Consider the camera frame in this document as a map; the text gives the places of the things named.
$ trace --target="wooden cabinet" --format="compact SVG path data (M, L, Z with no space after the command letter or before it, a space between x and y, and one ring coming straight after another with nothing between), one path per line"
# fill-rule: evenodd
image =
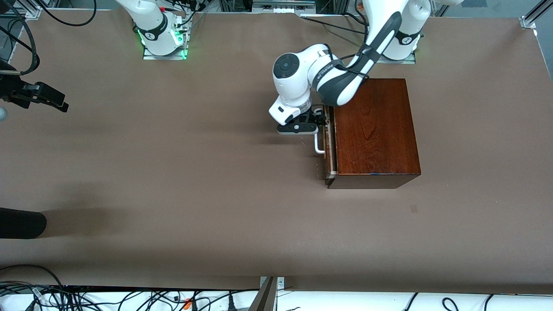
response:
M394 189L421 174L405 79L370 79L326 114L330 189Z

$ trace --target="table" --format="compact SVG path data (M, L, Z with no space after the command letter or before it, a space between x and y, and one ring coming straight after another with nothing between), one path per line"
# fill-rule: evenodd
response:
M347 55L361 35L208 14L175 62L141 60L123 10L29 25L41 65L25 79L70 108L2 104L0 206L45 211L53 230L0 241L1 265L39 263L67 284L553 289L553 91L516 19L432 18L416 65L371 72L409 89L422 175L397 190L326 189L312 140L279 136L267 112L280 54L325 42ZM28 61L18 49L13 64Z

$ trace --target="wood grain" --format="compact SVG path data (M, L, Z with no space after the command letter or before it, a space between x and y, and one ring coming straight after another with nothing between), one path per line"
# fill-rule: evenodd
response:
M334 114L339 175L420 174L405 79L370 79Z

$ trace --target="cable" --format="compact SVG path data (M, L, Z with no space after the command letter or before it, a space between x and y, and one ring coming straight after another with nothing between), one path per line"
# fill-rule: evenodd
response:
M346 27L338 26L338 25L329 24L329 23L326 23L326 22L322 22L320 20L311 19L311 18L308 18L308 17L302 17L302 18L304 20L309 20L310 22L315 22L315 23L327 25L327 26L330 26L330 27L335 27L335 28L347 30L347 31L352 32L352 33L360 33L360 34L363 34L363 35L365 34L365 32L360 32L359 30L354 30L354 29L349 29L349 28L346 28Z
M19 12L17 12L17 10L13 7L13 5L11 5L8 0L2 0L2 2L4 2L4 4L10 9L10 11L12 11L15 14L15 16L17 17L17 19L23 24L23 28L25 28L25 31L27 32L27 36L29 37L29 43L31 44L31 46L29 47L28 45L24 44L22 41L20 41L18 38L13 36L11 33L6 31L4 28L2 28L2 32L6 33L8 35L8 37L10 37L12 39L15 38L15 40L18 43L21 43L21 45L23 45L27 49L29 49L31 51L31 54L32 54L32 60L31 60L31 64L29 65L29 68L27 68L27 70L25 70L25 71L0 70L0 75L5 74L5 75L23 76L23 75L26 75L26 74L29 74L29 73L33 72L36 68L38 68L38 65L40 64L38 54L36 53L36 46L35 46L33 34L31 33L29 25L27 25L27 22L25 21L25 19L23 17L21 17Z
M221 299L223 299L223 298L225 298L225 297L228 297L228 296L230 296L230 295L232 295L232 294L243 293L243 292L251 292L251 291L258 291L258 289L241 289L241 290L239 290L239 291L232 291L232 292L230 292L229 294L220 296L219 298L216 298L216 299L210 301L208 305L204 305L204 306L203 306L202 308L200 308L198 311L202 311L202 310L204 310L205 308L207 308L208 306L209 306L209 310L211 310L211 304L212 304L212 303L214 303L215 301L221 300Z
M350 55L342 56L342 57L340 57L340 59L344 60L344 59L352 58L354 56L355 56L355 54L350 54Z
M57 20L58 22L62 23L63 25L72 26L72 27L80 27L80 26L85 26L85 25L90 24L90 22L96 16L96 11L98 10L98 3L96 2L96 0L92 0L92 1L94 1L94 8L93 8L93 11L92 11L92 15L90 16L90 18L86 22L80 23L80 24L68 23L68 22L65 22L65 21L57 18L52 13L50 13L50 11L46 8L46 5L43 3L43 0L38 0L37 3L46 12L46 14L48 14L50 17Z
M484 302L484 311L488 311L488 302L490 299L492 299L493 296L494 294L491 294L488 296L488 298L486 298L486 302Z
M358 19L357 16L353 15L353 14L350 13L350 12L344 12L344 13L342 13L342 14L340 14L340 15L349 16L349 17L355 19L355 21L356 21L357 23L359 23L359 24L361 24L361 25L363 25L363 26L366 26L366 25L363 23L362 20Z
M333 55L333 54L332 54L332 49L331 49L330 46L329 46L328 44L326 44L326 43L323 43L323 45L325 45L326 48L328 49L328 55L330 56L330 61L333 61L334 58L333 58L333 56L332 56L332 55ZM359 71L357 71L357 70L353 70L353 69L344 67L344 66L341 65L341 64L337 64L337 65L335 66L335 68L340 69L340 70L343 70L343 71L351 72L351 73L356 74L356 75L364 76L366 79L369 78L369 75L364 74L364 73L362 73L362 72L359 72Z
M192 12L190 17L188 17L188 19L185 22L183 22L182 24L180 24L179 26L186 25L186 23L188 23L190 20L192 20L192 17L194 17L194 14L196 14L196 12L198 12L198 11Z
M236 306L234 305L234 298L232 297L232 292L228 291L228 311L237 311Z
M58 277L52 272L50 271L49 269L43 267L43 266L39 266L39 265L28 265L28 264L21 264L21 265L12 265L12 266L7 266L7 267L3 267L3 268L0 268L0 271L2 270L6 270L6 269L11 269L11 268L37 268L37 269L41 269L41 270L44 270L46 271L49 275L52 276L52 278L54 278L54 280L56 281L56 283L58 284L58 286L60 288L63 287L63 285L61 285L61 282L60 282L60 279L58 279Z
M444 309L446 309L447 311L454 311L454 310L451 310L450 308L448 308L446 306L446 301L449 301L453 304L453 306L455 307L455 311L459 311L459 308L457 307L457 304L453 301L453 299L451 299L449 297L446 297L446 298L442 299L442 306L444 307Z
M403 311L409 311L409 309L411 308L411 305L413 304L413 301L415 300L415 297L418 294L419 293L415 293L415 294L413 294L413 296L411 296L411 299L409 299L409 303L407 304L407 307L405 307L405 309L403 309Z
M361 19L363 20L362 24L365 25L365 34L364 34L364 38L363 38L363 43L367 43L367 38L369 37L369 23L368 23L367 19L365 18L365 16L361 13L361 11L359 11L359 8L357 7L357 0L355 1L355 12L357 12L357 14L359 14L359 16L361 16Z

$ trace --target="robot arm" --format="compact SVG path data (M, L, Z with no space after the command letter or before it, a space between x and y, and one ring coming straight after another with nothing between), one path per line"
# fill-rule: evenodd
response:
M364 78L401 26L401 12L409 0L363 0L369 33L347 67L324 44L299 53L280 56L273 66L273 80L279 97L269 113L281 125L311 107L311 86L323 104L342 106L351 100Z
M381 55L404 59L416 48L430 15L429 0L362 1L370 25L368 36L347 66L325 44L287 53L276 60L273 80L279 97L269 113L279 124L285 125L310 109L311 87L324 105L345 105ZM463 0L440 2L457 5Z
M116 0L138 27L144 46L154 55L168 55L183 45L182 17L162 12L155 0Z

